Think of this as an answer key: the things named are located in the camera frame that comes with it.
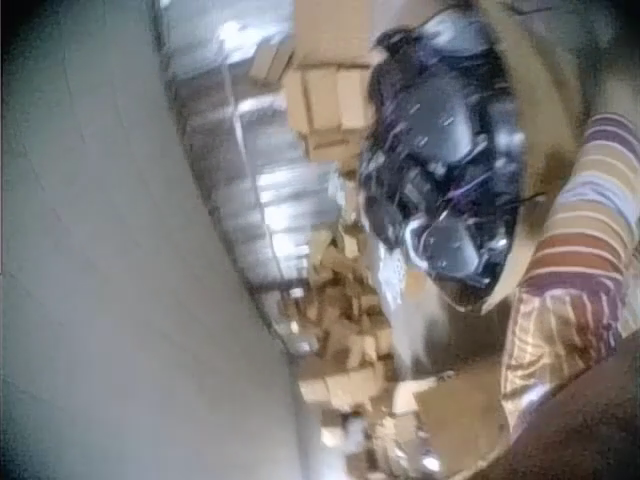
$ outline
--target wall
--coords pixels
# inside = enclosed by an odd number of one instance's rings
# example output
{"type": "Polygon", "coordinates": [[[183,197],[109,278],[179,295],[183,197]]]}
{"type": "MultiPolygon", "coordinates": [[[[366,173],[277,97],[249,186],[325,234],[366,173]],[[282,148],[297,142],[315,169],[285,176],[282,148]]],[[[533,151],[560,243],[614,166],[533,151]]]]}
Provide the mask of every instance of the wall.
{"type": "Polygon", "coordinates": [[[12,476],[299,479],[284,356],[196,194],[144,2],[48,2],[3,78],[12,476]]]}

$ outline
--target striped sleeve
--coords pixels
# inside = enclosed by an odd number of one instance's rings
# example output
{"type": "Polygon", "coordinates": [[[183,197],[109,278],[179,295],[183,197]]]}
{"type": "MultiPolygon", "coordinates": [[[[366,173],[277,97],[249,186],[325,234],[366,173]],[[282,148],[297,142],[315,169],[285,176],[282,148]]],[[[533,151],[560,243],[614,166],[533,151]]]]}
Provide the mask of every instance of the striped sleeve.
{"type": "Polygon", "coordinates": [[[598,115],[579,155],[511,312],[501,388],[514,433],[542,399],[611,355],[620,337],[625,271],[638,243],[636,129],[598,115]]]}

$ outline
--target striped shirt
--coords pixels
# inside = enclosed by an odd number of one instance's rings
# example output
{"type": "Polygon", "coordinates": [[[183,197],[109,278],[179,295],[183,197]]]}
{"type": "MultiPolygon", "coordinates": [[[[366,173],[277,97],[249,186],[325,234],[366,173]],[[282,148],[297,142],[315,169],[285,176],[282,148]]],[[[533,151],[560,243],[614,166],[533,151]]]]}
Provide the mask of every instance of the striped shirt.
{"type": "Polygon", "coordinates": [[[637,316],[622,320],[639,216],[636,128],[624,117],[598,115],[516,291],[501,378],[514,434],[537,404],[638,327],[637,316]]]}

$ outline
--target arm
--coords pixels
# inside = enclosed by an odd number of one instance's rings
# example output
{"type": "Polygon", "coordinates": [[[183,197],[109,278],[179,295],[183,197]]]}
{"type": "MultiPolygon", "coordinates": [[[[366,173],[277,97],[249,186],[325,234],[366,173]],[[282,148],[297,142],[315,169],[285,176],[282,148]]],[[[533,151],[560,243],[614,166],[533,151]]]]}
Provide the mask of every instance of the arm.
{"type": "Polygon", "coordinates": [[[516,292],[501,379],[514,432],[541,400],[615,351],[639,215],[637,130],[598,115],[516,292]]]}

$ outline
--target person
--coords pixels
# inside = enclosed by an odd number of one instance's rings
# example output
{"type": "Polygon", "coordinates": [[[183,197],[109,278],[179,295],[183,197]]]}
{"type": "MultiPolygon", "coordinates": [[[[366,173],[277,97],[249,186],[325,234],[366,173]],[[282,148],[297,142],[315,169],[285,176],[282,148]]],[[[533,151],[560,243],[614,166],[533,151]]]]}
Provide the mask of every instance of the person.
{"type": "Polygon", "coordinates": [[[640,60],[618,47],[609,60],[515,293],[501,378],[512,443],[475,480],[640,476],[640,60]]]}

